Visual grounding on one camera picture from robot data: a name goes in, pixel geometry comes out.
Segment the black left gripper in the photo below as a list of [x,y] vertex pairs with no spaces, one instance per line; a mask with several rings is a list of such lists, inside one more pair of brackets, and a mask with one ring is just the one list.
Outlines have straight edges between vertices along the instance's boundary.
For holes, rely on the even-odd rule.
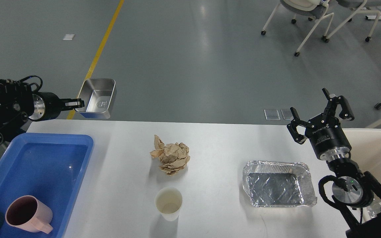
[[85,106],[82,99],[60,99],[50,92],[33,93],[33,112],[28,117],[31,121],[52,120],[63,109],[76,109]]

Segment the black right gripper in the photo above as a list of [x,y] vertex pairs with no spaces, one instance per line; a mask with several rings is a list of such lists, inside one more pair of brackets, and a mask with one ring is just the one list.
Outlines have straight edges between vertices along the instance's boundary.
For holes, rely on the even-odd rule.
[[[344,96],[331,94],[326,88],[322,88],[322,92],[328,100],[323,113],[306,122],[300,119],[294,107],[290,107],[292,120],[287,129],[298,144],[303,144],[309,139],[317,159],[332,161],[345,157],[351,151],[351,145],[341,128],[340,121],[335,117],[337,107],[341,108],[338,115],[340,119],[353,121],[355,116]],[[306,128],[306,135],[298,132],[298,126]]]

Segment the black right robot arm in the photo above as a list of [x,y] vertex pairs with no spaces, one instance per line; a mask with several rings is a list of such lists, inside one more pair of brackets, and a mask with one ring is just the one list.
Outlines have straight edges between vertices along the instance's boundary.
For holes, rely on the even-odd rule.
[[292,120],[287,125],[293,140],[303,144],[309,140],[316,158],[326,161],[334,175],[319,180],[322,200],[337,209],[349,226],[348,238],[381,238],[381,212],[375,218],[361,222],[350,209],[363,209],[372,204],[376,195],[381,200],[381,184],[369,172],[362,172],[351,159],[351,145],[343,132],[340,120],[355,119],[344,96],[336,96],[322,89],[327,105],[322,113],[303,121],[297,110],[290,108]]

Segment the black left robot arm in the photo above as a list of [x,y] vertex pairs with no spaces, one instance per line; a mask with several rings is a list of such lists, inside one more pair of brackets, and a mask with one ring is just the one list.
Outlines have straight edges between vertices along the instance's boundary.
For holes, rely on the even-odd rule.
[[22,134],[28,121],[46,121],[62,111],[85,106],[82,99],[61,99],[51,92],[40,92],[43,80],[27,83],[34,75],[20,80],[0,79],[0,145]]

